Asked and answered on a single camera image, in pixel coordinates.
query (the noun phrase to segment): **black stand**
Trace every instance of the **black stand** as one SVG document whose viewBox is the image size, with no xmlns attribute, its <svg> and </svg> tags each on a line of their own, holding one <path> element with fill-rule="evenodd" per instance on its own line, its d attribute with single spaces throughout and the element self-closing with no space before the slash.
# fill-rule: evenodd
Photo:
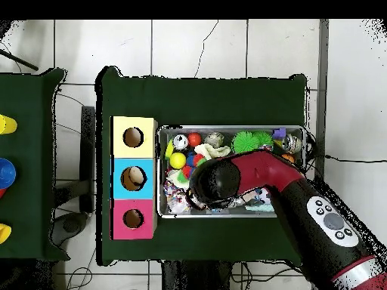
<svg viewBox="0 0 387 290">
<path fill-rule="evenodd" d="M 0 55 L 7 57 L 8 59 L 11 59 L 11 60 L 18 62 L 20 64 L 23 64 L 24 66 L 28 66 L 29 68 L 31 68 L 35 71 L 39 70 L 39 68 L 37 66 L 34 66 L 33 64 L 26 62 L 25 60 L 22 60 L 18 57 L 15 57 L 13 54 L 9 54 L 7 51 L 4 51 L 2 49 L 0 49 Z"/>
</svg>

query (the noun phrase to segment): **circular hole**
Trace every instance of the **circular hole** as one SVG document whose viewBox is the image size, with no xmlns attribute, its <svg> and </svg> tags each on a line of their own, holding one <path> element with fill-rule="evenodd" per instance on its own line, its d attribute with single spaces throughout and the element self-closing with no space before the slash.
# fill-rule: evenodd
<svg viewBox="0 0 387 290">
<path fill-rule="evenodd" d="M 144 142 L 144 134 L 139 128 L 129 128 L 124 131 L 124 144 L 131 148 L 136 148 Z"/>
<path fill-rule="evenodd" d="M 128 210 L 123 218 L 124 224 L 131 229 L 139 228 L 144 222 L 144 216 L 137 209 Z"/>
<path fill-rule="evenodd" d="M 140 167 L 128 167 L 121 173 L 121 184 L 128 191 L 139 191 L 147 181 L 147 175 Z"/>
</svg>

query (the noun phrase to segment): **red ball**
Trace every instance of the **red ball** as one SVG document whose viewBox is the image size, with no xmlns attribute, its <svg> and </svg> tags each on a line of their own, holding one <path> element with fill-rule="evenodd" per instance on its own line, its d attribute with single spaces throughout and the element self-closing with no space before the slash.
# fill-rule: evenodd
<svg viewBox="0 0 387 290">
<path fill-rule="evenodd" d="M 197 132 L 191 132 L 188 135 L 188 143 L 191 147 L 199 146 L 201 142 L 202 142 L 202 138 L 200 134 L 198 134 Z"/>
</svg>

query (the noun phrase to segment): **green table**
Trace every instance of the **green table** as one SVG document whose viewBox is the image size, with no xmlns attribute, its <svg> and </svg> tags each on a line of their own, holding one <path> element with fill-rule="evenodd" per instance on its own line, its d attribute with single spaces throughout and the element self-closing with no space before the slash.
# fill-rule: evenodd
<svg viewBox="0 0 387 290">
<path fill-rule="evenodd" d="M 49 239 L 54 212 L 53 96 L 62 69 L 42 76 L 0 74 L 0 114 L 17 120 L 13 134 L 0 135 L 0 157 L 11 160 L 17 179 L 0 199 L 0 223 L 11 226 L 0 258 L 67 260 Z"/>
<path fill-rule="evenodd" d="M 98 263 L 119 259 L 254 261 L 299 264 L 276 218 L 158 219 L 150 240 L 109 237 L 109 119 L 152 117 L 159 125 L 303 125 L 306 78 L 124 78 L 115 67 L 97 77 Z"/>
</svg>

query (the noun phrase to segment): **yellow ball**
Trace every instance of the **yellow ball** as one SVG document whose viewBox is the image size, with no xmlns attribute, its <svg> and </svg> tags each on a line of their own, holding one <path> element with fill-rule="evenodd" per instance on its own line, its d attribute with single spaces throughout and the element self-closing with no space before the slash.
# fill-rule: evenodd
<svg viewBox="0 0 387 290">
<path fill-rule="evenodd" d="M 182 153 L 173 153 L 171 158 L 169 158 L 169 164 L 174 169 L 182 169 L 185 165 L 185 155 Z"/>
</svg>

